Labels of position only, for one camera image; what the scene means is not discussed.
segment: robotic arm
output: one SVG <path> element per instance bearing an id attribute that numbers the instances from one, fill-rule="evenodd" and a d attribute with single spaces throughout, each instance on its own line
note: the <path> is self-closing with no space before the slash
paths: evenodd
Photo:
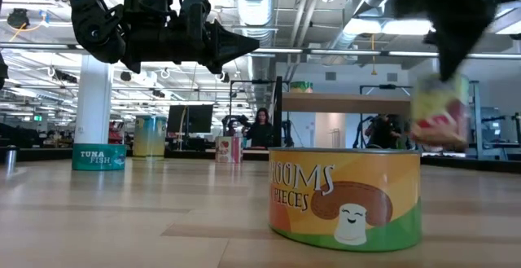
<path id="1" fill-rule="evenodd" d="M 72 26 L 78 43 L 96 59 L 119 60 L 133 72 L 143 61 L 196 61 L 211 73 L 254 51 L 259 41 L 228 32 L 206 21 L 208 0 L 182 1 L 179 15 L 173 0 L 125 0 L 108 9 L 103 0 L 69 0 Z"/>
<path id="2" fill-rule="evenodd" d="M 427 13 L 435 31 L 427 35 L 426 42 L 437 46 L 441 80 L 447 81 L 494 21 L 497 6 L 503 2 L 505 0 L 395 0 L 395 8 L 398 17 Z"/>

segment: person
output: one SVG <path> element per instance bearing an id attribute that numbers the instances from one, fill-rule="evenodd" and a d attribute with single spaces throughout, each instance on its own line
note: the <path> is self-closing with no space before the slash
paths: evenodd
<path id="1" fill-rule="evenodd" d="M 255 123 L 246 133 L 246 138 L 251 139 L 252 148 L 267 148 L 273 140 L 273 126 L 269 123 L 268 109 L 259 108 L 255 117 Z"/>
<path id="2" fill-rule="evenodd" d="M 367 147 L 396 149 L 396 142 L 401 137 L 396 119 L 397 116 L 385 114 L 376 117 L 365 131 L 366 136 L 370 136 Z"/>

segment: ductwork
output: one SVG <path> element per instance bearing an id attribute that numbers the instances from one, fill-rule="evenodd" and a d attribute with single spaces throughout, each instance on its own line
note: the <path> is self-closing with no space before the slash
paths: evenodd
<path id="1" fill-rule="evenodd" d="M 241 21 L 244 22 L 245 25 L 255 25 L 255 26 L 267 26 L 271 24 L 273 18 L 273 10 L 274 10 L 274 0 L 238 0 L 238 12 L 241 18 Z M 246 36 L 253 37 L 260 41 L 261 47 L 270 47 L 273 45 L 274 41 L 274 32 L 273 30 L 245 30 Z M 252 57 L 252 79 L 272 79 L 274 80 L 275 76 L 270 75 L 270 73 L 274 74 L 275 71 L 269 71 L 269 62 L 270 58 L 264 57 Z M 259 90 L 254 87 L 254 91 L 257 94 L 263 94 L 261 98 L 264 98 L 265 90 Z"/>
<path id="2" fill-rule="evenodd" d="M 348 2 L 348 6 L 351 5 L 351 8 L 346 8 L 348 14 L 345 16 L 349 18 L 346 22 L 346 26 L 355 15 L 360 15 L 362 12 L 378 8 L 385 1 L 386 0 L 361 0 L 360 2 Z M 344 29 L 330 42 L 327 47 L 328 49 L 347 50 L 352 45 L 358 34 L 346 33 Z M 324 65 L 343 64 L 345 62 L 345 58 L 341 56 L 325 56 L 322 58 L 322 64 Z"/>

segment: mushrooms text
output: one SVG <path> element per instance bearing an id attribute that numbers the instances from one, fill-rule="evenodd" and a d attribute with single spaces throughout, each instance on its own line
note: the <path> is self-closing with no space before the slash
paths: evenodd
<path id="1" fill-rule="evenodd" d="M 323 178 L 329 187 L 327 190 L 322 188 L 322 195 L 330 194 L 335 188 L 331 178 L 331 171 L 334 168 L 335 165 L 323 167 L 322 165 L 315 165 L 313 171 L 306 175 L 307 172 L 303 171 L 297 163 L 270 161 L 269 182 L 291 187 L 290 191 L 277 187 L 273 188 L 272 200 L 278 204 L 301 209 L 303 212 L 306 211 L 309 207 L 309 195 L 299 192 L 299 187 L 313 186 L 315 191 L 320 191 Z"/>

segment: ceiling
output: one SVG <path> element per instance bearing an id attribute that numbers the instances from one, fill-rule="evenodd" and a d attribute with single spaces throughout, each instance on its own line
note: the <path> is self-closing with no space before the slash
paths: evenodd
<path id="1" fill-rule="evenodd" d="M 212 4 L 212 13 L 210 18 L 215 18 L 225 26 L 226 29 L 236 33 L 244 30 L 244 25 L 239 18 L 237 0 L 209 0 Z M 274 46 L 288 47 L 293 29 L 293 23 L 296 21 L 296 10 L 299 2 L 302 0 L 274 0 L 274 19 L 270 24 L 274 33 Z M 311 18 L 310 27 L 305 34 L 303 46 L 310 44 L 323 44 L 330 42 L 344 27 L 343 10 L 347 0 L 334 0 L 333 2 L 317 1 L 317 5 Z M 105 0 L 109 7 L 122 3 L 123 0 Z M 31 32 L 22 32 L 13 37 L 16 31 L 7 24 L 7 16 L 12 12 L 13 8 L 28 9 L 28 17 L 31 20 Z M 173 9 L 178 9 L 178 3 L 174 0 Z M 48 16 L 49 23 L 41 24 L 42 12 Z M 72 25 L 70 23 L 70 7 L 67 0 L 3 0 L 2 12 L 0 13 L 0 42 L 38 42 L 38 43 L 76 43 Z M 359 49 L 375 49 L 375 50 L 394 50 L 394 51 L 434 51 L 435 48 L 422 44 L 422 36 L 397 36 L 388 34 L 375 34 L 371 37 L 357 37 L 355 45 Z M 481 43 L 475 48 L 476 52 L 501 52 L 512 47 L 512 41 L 506 35 L 487 34 Z M 71 53 L 31 53 L 27 51 L 9 51 L 2 52 L 7 64 L 10 66 L 10 82 L 8 85 L 38 85 L 38 86 L 60 86 L 61 81 L 52 77 L 50 67 L 60 69 L 66 73 L 79 79 L 81 69 L 81 55 Z M 286 61 L 286 58 L 277 58 L 277 61 Z M 377 57 L 373 59 L 371 56 L 359 56 L 354 62 L 355 65 L 365 66 L 372 64 L 400 64 L 403 69 L 412 68 L 414 65 L 422 61 L 419 58 L 402 58 L 402 57 Z M 232 80 L 251 80 L 251 60 L 248 57 L 239 58 L 225 65 L 224 71 L 229 73 Z M 227 112 L 224 103 L 229 98 L 227 90 L 229 84 L 224 84 L 217 80 L 205 67 L 201 67 L 196 63 L 182 63 L 176 65 L 172 63 L 149 63 L 143 64 L 143 72 L 140 76 L 135 75 L 132 81 L 122 81 L 120 74 L 125 71 L 122 64 L 114 67 L 115 77 L 114 86 L 117 88 L 136 88 L 136 87 L 156 87 L 158 90 L 167 94 L 165 99 L 160 99 L 151 94 L 147 90 L 115 90 L 112 98 L 113 103 L 121 104 L 125 107 L 132 108 L 140 113 L 166 114 L 168 105 L 171 103 L 179 103 L 187 100 L 203 100 L 221 102 L 216 106 L 216 125 L 219 124 L 220 116 L 224 116 Z M 253 112 L 262 103 L 266 97 L 270 96 L 270 92 L 264 91 L 259 98 L 253 94 L 253 88 L 248 85 L 236 85 L 234 87 L 238 92 L 235 99 L 234 114 L 246 114 L 252 116 Z M 200 93 L 186 92 L 190 89 L 200 89 Z M 31 92 L 37 94 L 32 97 L 32 93 L 20 91 L 4 90 L 0 103 L 31 101 L 56 103 L 56 100 L 67 100 L 69 103 L 61 103 L 54 107 L 61 107 L 74 110 L 76 102 L 77 89 L 60 90 L 60 89 L 31 89 Z M 138 101 L 130 101 L 131 99 L 147 101 L 149 104 L 156 106 L 147 108 Z M 27 107 L 7 106 L 0 108 L 1 111 L 26 111 Z M 129 110 L 114 109 L 112 113 L 114 117 L 130 118 L 131 114 L 124 114 L 123 111 Z"/>

